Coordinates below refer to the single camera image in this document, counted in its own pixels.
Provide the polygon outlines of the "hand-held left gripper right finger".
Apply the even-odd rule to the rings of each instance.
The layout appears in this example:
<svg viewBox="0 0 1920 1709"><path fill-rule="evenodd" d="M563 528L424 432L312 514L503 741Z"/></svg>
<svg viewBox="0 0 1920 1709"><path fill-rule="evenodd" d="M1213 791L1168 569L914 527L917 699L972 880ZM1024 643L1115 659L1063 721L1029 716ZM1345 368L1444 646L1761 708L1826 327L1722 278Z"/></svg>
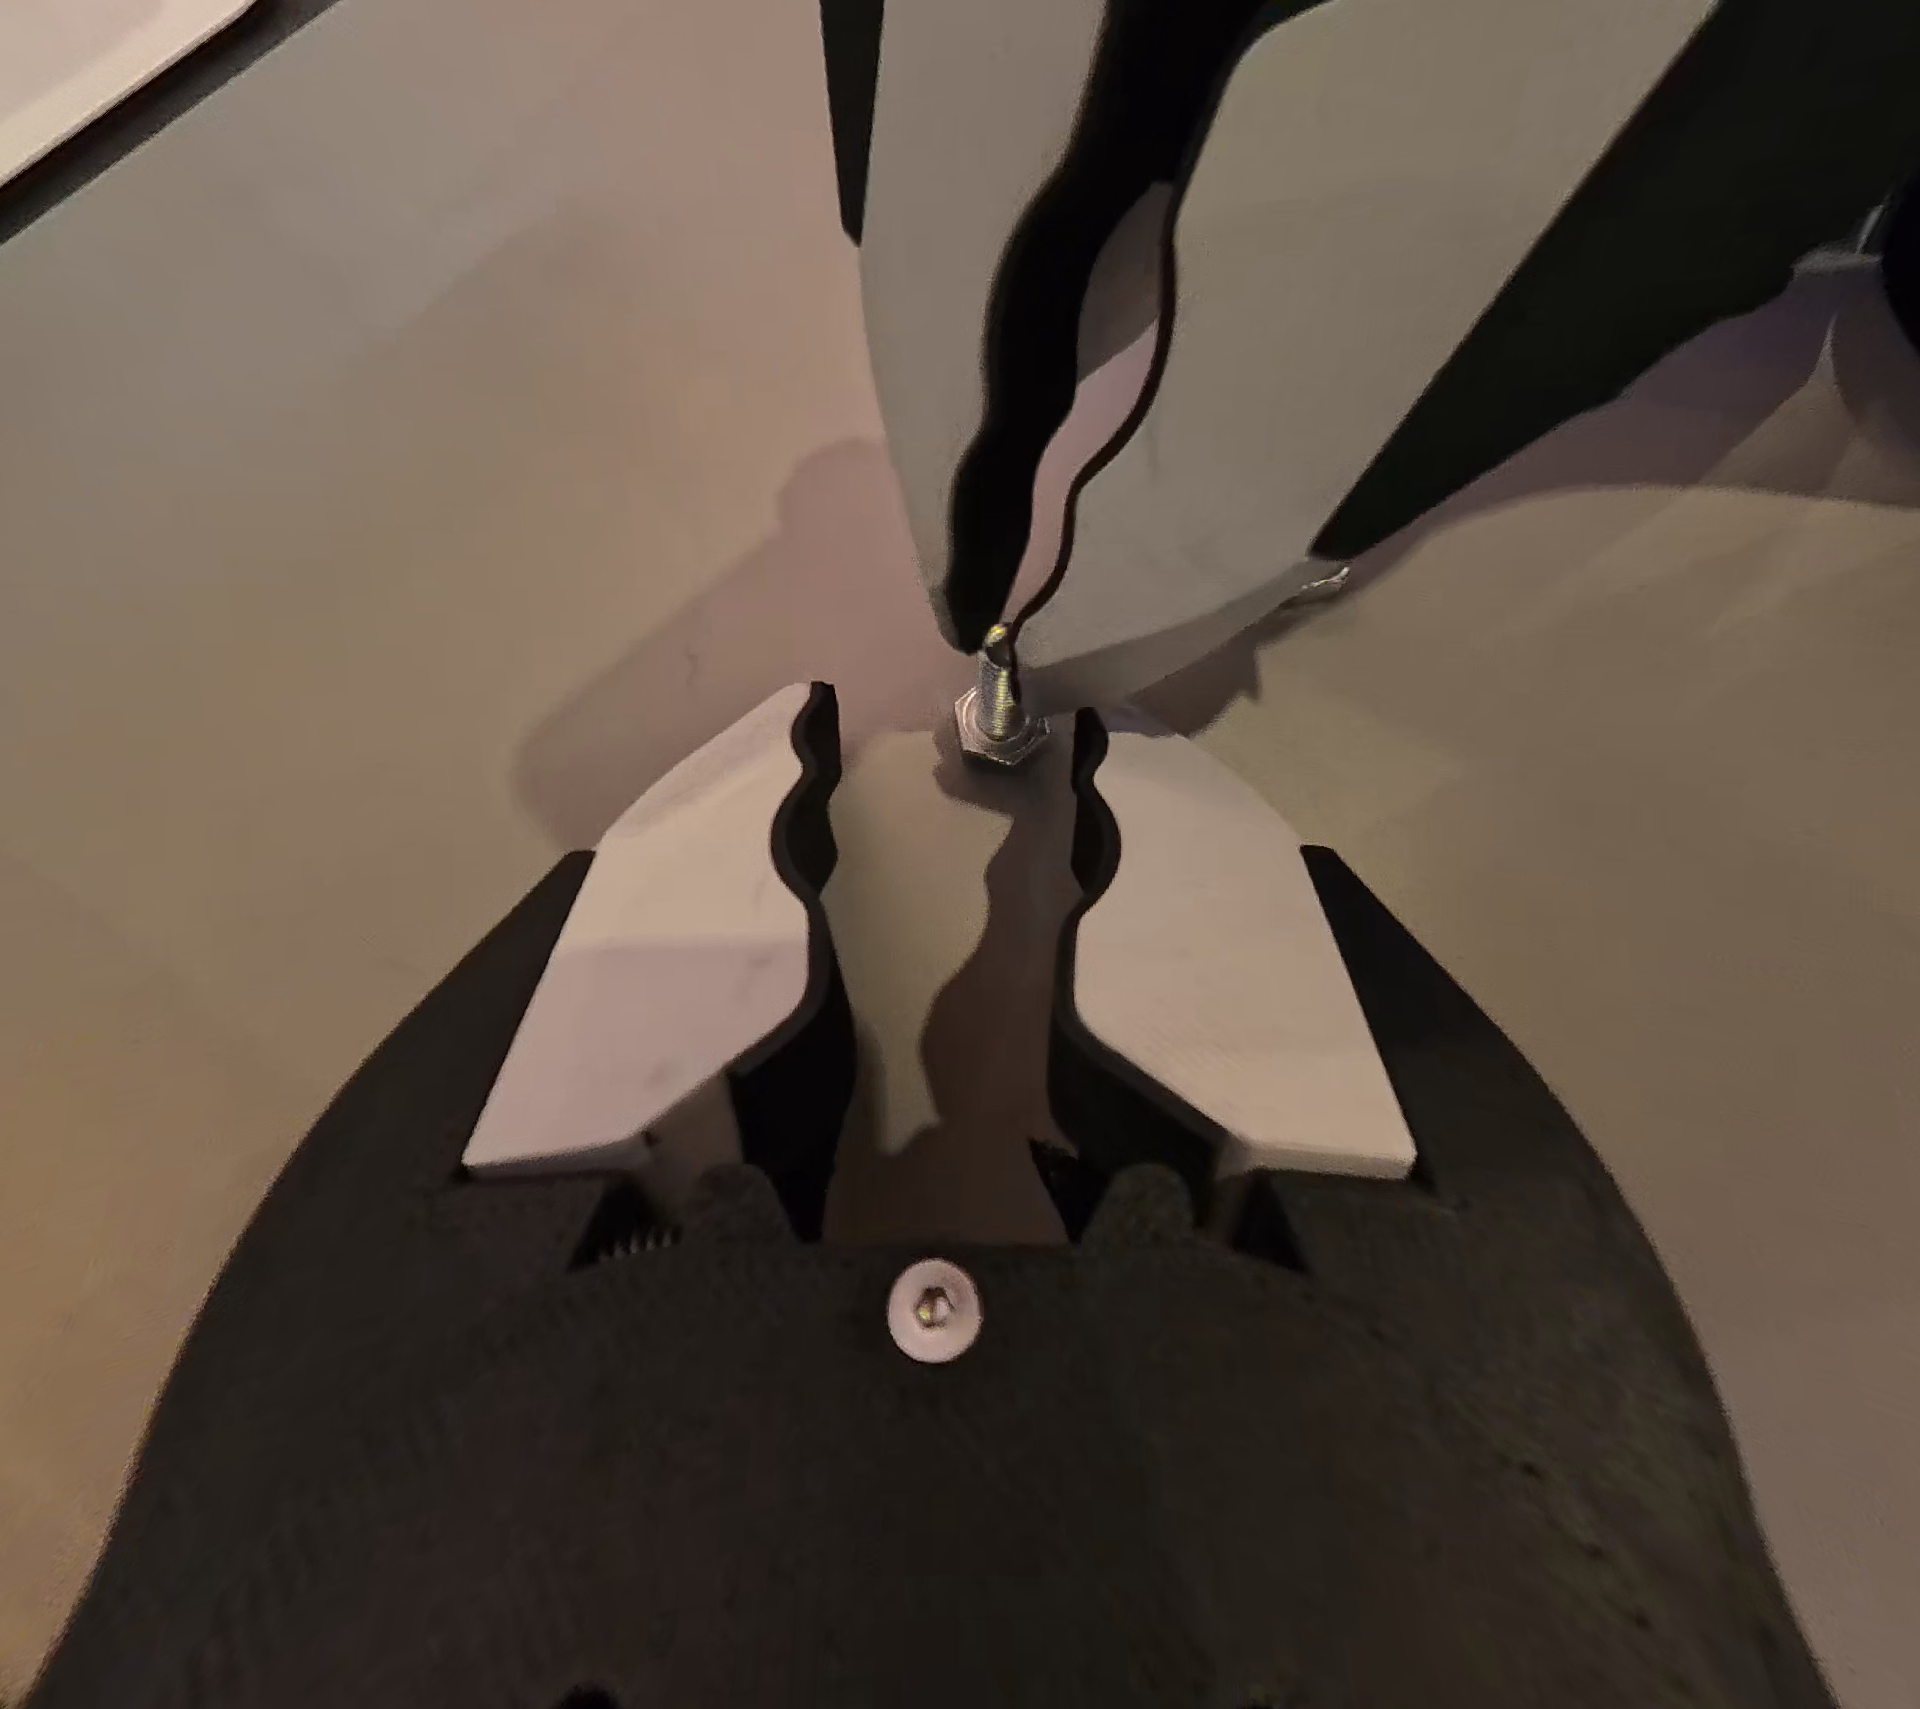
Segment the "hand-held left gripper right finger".
<svg viewBox="0 0 1920 1709"><path fill-rule="evenodd" d="M1102 1175L1409 1179L1412 1131L1299 832L1209 750L1084 708L1049 1105Z"/></svg>

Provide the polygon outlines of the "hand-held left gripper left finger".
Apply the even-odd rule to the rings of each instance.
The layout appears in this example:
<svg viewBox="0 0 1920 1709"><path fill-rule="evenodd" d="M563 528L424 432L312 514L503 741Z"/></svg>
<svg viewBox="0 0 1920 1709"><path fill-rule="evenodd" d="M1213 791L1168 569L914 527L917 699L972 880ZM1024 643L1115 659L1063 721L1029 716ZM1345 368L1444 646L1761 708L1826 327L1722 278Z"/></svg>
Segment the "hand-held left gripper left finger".
<svg viewBox="0 0 1920 1709"><path fill-rule="evenodd" d="M463 1152L468 1172L767 1171L853 1096L824 890L838 694L790 684L606 829Z"/></svg>

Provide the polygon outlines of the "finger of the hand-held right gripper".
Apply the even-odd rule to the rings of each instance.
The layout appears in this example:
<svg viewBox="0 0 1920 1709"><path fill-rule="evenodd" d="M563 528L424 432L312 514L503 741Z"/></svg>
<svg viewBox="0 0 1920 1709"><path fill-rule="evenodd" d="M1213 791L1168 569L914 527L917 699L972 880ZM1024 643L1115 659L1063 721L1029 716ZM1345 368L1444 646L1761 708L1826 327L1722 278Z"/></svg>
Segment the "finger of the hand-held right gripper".
<svg viewBox="0 0 1920 1709"><path fill-rule="evenodd" d="M977 651L1005 593L963 586L960 480L991 414L1016 230L1067 158L1108 0L883 0L858 244L879 421L926 602Z"/></svg>
<svg viewBox="0 0 1920 1709"><path fill-rule="evenodd" d="M1161 678L1270 594L1721 0L1324 0L1227 78L1029 678Z"/></svg>

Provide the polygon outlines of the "silver hex bolt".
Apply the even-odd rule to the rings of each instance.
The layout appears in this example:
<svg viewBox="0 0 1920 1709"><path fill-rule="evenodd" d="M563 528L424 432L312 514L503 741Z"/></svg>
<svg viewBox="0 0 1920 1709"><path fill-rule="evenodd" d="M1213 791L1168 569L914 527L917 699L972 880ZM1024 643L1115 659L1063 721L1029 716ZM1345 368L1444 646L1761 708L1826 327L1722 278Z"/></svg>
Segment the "silver hex bolt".
<svg viewBox="0 0 1920 1709"><path fill-rule="evenodd" d="M1011 737L1029 719L1019 677L1014 637L1006 624L994 624L974 659L972 688L956 703L972 708L993 737Z"/></svg>

